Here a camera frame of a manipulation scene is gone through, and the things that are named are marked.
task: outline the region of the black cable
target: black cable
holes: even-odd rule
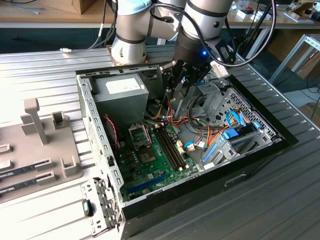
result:
[[[315,100],[313,97],[310,97],[308,94],[306,94],[304,91],[302,91],[301,89],[300,89],[300,91],[304,94],[304,95],[306,95],[308,98],[310,98],[311,100],[313,100],[313,101],[317,101],[317,100]]]
[[[249,29],[248,29],[248,31],[247,31],[247,34],[246,34],[247,37],[250,35],[251,28],[252,28],[252,26],[254,25],[255,19],[256,19],[256,17],[257,17],[257,13],[258,13],[258,11],[259,11],[259,5],[260,5],[260,2],[258,2],[257,6],[256,6],[254,18],[253,18],[253,20],[252,20],[252,22],[251,22],[251,25],[250,25],[250,27],[249,27]]]
[[[246,38],[245,38],[245,40],[244,40],[242,43],[239,44],[236,52],[238,52],[239,49],[240,49],[240,47],[241,47],[244,43],[246,43],[246,41],[248,41],[248,39],[250,38],[251,28],[252,28],[252,26],[254,25],[254,22],[255,22],[255,19],[256,19],[258,10],[259,10],[259,5],[260,5],[260,3],[258,2],[257,7],[256,7],[256,10],[255,10],[254,18],[253,18],[253,20],[252,20],[252,22],[251,22],[251,25],[250,25],[250,27],[249,27],[249,29],[248,29],[248,31],[247,31]]]
[[[312,113],[312,115],[311,115],[311,120],[314,118],[314,115],[315,115],[315,113],[316,113],[316,110],[317,110],[317,106],[318,106],[319,101],[320,101],[320,97],[318,98],[318,101],[316,101],[316,104],[315,104],[315,106],[314,106],[313,113]]]
[[[232,32],[231,32],[231,28],[230,28],[230,25],[229,25],[229,22],[228,22],[228,17],[225,18],[224,20],[224,24],[226,26],[226,30],[228,31],[228,34],[231,38],[231,44],[232,44],[232,47],[233,47],[233,57],[234,59],[236,59],[236,44],[235,44],[235,40],[234,40],[234,37],[232,36]]]
[[[266,16],[268,15],[270,9],[272,8],[272,11],[274,11],[274,9],[273,9],[274,7],[276,7],[276,6],[273,6],[273,1],[267,5],[267,7],[265,8],[265,11],[263,12],[263,14],[260,17],[259,21],[257,22],[256,26],[254,27],[253,32],[250,34],[249,39],[244,44],[242,52],[244,52],[247,49],[247,47],[250,45],[250,42],[253,40],[254,36],[258,33],[260,26],[263,23],[263,21],[265,20]],[[277,14],[277,11],[273,12],[272,19],[277,17],[277,16],[275,16],[275,13]]]
[[[229,67],[229,68],[232,68],[232,67],[241,67],[241,66],[244,66],[248,63],[250,63],[252,60],[254,60],[263,50],[264,48],[267,46],[267,44],[269,43],[271,37],[272,37],[272,34],[275,30],[275,26],[276,26],[276,21],[277,21],[277,6],[276,6],[276,2],[275,0],[271,0],[271,3],[272,3],[272,13],[273,13],[273,16],[272,16],[272,24],[271,24],[271,30],[270,30],[270,33],[268,35],[268,37],[266,38],[266,41],[264,42],[264,44],[262,45],[262,47],[257,51],[257,53],[250,59],[242,62],[242,63],[239,63],[239,64],[227,64],[227,63],[224,63],[222,61],[219,61],[214,55],[213,53],[210,51],[210,49],[208,48],[203,36],[202,36],[202,33],[201,33],[201,30],[199,28],[199,26],[197,25],[197,23],[195,22],[195,20],[186,12],[184,11],[183,9],[177,7],[177,6],[174,6],[174,5],[171,5],[171,4],[165,4],[165,3],[155,3],[153,5],[151,5],[150,7],[150,14],[152,14],[152,9],[154,8],[158,8],[158,7],[162,7],[162,8],[165,8],[165,9],[169,9],[169,10],[173,10],[173,11],[176,11],[176,12],[179,12],[181,13],[182,15],[184,15],[190,22],[191,24],[193,25],[198,37],[199,37],[199,40],[201,42],[201,44],[203,45],[203,47],[205,48],[205,50],[209,53],[210,57],[215,60],[218,64],[222,65],[222,66],[225,66],[225,67]]]
[[[18,2],[18,1],[9,1],[9,0],[1,0],[2,2],[11,3],[11,4],[30,4],[38,0],[31,0],[26,2]]]

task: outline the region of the ram slot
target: ram slot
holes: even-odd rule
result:
[[[181,159],[178,150],[169,139],[167,132],[164,129],[158,129],[154,132],[154,134],[160,142],[165,155],[172,165],[172,168],[178,170],[180,167],[184,166],[184,161]]]
[[[183,167],[183,166],[185,165],[185,164],[184,164],[184,161],[183,161],[180,153],[179,153],[178,150],[176,149],[175,145],[172,143],[171,139],[169,138],[166,130],[163,129],[163,130],[160,132],[160,134],[162,134],[163,137],[166,139],[166,142],[168,143],[170,150],[171,150],[172,153],[174,154],[174,157],[175,157],[175,160],[176,160],[178,166],[179,166],[179,167]]]

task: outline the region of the yellow wire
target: yellow wire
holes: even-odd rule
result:
[[[161,114],[161,110],[162,110],[162,105],[160,106],[160,109],[159,109],[159,111],[158,111],[158,114],[157,114],[156,116],[150,117],[150,118],[151,118],[152,120],[157,119],[157,118],[160,116],[160,114]]]

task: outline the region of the metal bracket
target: metal bracket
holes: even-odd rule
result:
[[[83,210],[91,224],[91,235],[112,229],[121,221],[117,200],[107,182],[93,178],[81,185]]]

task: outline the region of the green circuit board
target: green circuit board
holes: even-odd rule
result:
[[[174,142],[179,140],[172,126],[167,126],[165,130]],[[148,132],[152,140],[151,147],[142,147],[137,151],[134,150],[130,135],[123,134],[125,141],[124,146],[119,150],[117,164],[124,180],[124,185],[120,189],[124,202],[198,173],[197,166],[188,154],[182,157],[186,167],[174,169],[153,129],[149,128]]]

